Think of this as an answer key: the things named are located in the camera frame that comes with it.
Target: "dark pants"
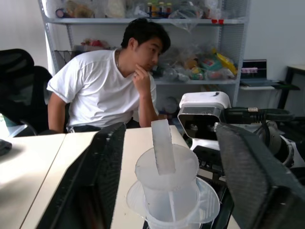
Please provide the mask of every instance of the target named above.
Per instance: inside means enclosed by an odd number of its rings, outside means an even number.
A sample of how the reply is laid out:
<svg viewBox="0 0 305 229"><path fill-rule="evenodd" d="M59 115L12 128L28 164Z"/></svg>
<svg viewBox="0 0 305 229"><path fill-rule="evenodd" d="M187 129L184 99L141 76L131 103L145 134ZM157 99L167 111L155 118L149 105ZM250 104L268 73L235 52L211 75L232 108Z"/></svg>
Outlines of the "dark pants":
<svg viewBox="0 0 305 229"><path fill-rule="evenodd" d="M140 124L137 121L134 121L132 118L127 124L127 129L134 129L134 128L140 128ZM92 126L92 125L82 125L82 126L75 126L73 127L74 131L76 133L79 132L92 132L92 131L99 131L101 130L99 127Z"/></svg>

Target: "white t-shirt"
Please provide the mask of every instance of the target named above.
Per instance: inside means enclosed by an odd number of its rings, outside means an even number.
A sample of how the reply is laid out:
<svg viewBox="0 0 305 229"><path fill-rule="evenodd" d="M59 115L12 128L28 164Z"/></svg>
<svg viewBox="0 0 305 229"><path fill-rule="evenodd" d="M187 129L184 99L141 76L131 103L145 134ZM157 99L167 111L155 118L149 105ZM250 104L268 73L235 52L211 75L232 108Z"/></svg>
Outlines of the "white t-shirt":
<svg viewBox="0 0 305 229"><path fill-rule="evenodd" d="M76 56L48 83L47 89L71 103L68 127L105 127L129 122L139 107L139 93L132 75L124 78L115 64L115 51L93 51ZM152 76L152 102L156 85Z"/></svg>

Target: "chair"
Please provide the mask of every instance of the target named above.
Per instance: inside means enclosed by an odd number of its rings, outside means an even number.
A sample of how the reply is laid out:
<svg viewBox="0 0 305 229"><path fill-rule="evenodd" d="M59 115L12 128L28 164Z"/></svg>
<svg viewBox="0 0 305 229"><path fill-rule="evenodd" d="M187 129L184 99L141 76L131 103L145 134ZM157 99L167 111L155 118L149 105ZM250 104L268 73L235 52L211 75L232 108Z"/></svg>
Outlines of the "chair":
<svg viewBox="0 0 305 229"><path fill-rule="evenodd" d="M0 113L35 135L48 129L46 85L51 75L22 49L0 51Z"/></svg>

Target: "black hair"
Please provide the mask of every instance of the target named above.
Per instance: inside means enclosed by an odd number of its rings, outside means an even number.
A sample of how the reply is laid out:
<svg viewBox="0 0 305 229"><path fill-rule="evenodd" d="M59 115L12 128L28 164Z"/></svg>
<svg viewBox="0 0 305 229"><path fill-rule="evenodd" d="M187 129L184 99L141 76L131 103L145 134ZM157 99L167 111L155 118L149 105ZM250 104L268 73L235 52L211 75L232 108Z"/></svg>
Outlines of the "black hair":
<svg viewBox="0 0 305 229"><path fill-rule="evenodd" d="M130 22L127 26L121 46L123 49L126 49L130 38L136 39L139 45L141 45L155 37L159 38L162 42L163 48L161 53L166 52L171 46L171 39L163 26L155 22L148 22L145 18L139 18Z"/></svg>

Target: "white wall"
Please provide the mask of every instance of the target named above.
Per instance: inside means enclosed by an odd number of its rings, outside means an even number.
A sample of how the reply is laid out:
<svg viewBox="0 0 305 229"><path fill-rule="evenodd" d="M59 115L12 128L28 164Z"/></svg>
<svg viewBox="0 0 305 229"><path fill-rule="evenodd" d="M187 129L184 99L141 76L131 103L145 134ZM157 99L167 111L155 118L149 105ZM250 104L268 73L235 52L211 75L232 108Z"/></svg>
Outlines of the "white wall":
<svg viewBox="0 0 305 229"><path fill-rule="evenodd" d="M35 65L48 67L45 33L37 0L0 0L0 50L24 49Z"/></svg>
<svg viewBox="0 0 305 229"><path fill-rule="evenodd" d="M287 65L305 64L304 22L305 0L252 0L244 58L267 59L267 77L284 80ZM286 109L305 115L305 77L295 76L293 83L302 91L290 92ZM237 105L277 107L279 95L276 91L240 91Z"/></svg>

